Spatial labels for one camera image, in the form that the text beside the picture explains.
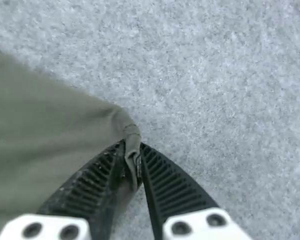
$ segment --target black hole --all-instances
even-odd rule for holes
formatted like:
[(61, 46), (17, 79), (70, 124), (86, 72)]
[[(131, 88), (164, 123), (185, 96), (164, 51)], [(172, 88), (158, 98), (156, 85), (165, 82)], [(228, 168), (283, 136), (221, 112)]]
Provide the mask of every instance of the black hole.
[(28, 225), (24, 230), (23, 230), (23, 236), (25, 238), (33, 238), (37, 236), (42, 229), (41, 223), (34, 222)]
[(208, 224), (212, 227), (224, 226), (226, 225), (226, 220), (223, 216), (218, 214), (212, 214), (206, 218)]
[(191, 228), (187, 223), (178, 221), (172, 225), (172, 232), (176, 235), (185, 235), (191, 232)]
[(79, 234), (79, 229), (75, 225), (68, 225), (64, 227), (60, 233), (62, 240), (74, 240)]

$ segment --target gray carpet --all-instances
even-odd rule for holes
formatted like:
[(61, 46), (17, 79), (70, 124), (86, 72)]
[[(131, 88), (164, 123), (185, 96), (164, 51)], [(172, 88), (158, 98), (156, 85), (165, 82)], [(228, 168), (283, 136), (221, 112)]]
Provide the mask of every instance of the gray carpet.
[[(300, 240), (300, 0), (0, 0), (0, 49), (123, 106), (255, 240)], [(143, 191), (112, 238), (153, 239)]]

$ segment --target pant leg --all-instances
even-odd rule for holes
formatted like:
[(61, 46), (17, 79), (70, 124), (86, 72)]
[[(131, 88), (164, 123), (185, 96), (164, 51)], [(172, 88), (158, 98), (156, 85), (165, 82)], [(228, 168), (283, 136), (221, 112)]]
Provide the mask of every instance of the pant leg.
[(121, 107), (0, 52), (0, 229), (35, 212), (84, 163), (121, 139), (135, 176), (140, 132)]

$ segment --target gray floor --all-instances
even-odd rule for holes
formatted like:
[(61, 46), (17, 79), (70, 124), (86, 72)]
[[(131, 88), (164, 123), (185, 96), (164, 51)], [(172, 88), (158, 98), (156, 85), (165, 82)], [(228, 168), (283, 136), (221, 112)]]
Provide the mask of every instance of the gray floor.
[[(300, 240), (300, 0), (0, 0), (0, 49), (125, 107), (255, 240)], [(113, 239), (153, 239), (143, 191)]]

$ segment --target carpet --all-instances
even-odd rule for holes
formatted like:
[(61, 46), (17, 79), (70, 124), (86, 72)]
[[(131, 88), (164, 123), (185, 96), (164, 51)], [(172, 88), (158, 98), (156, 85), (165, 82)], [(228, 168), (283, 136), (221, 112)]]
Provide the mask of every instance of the carpet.
[[(300, 0), (0, 0), (0, 50), (122, 106), (255, 240), (300, 240)], [(112, 238), (153, 239), (143, 189)]]

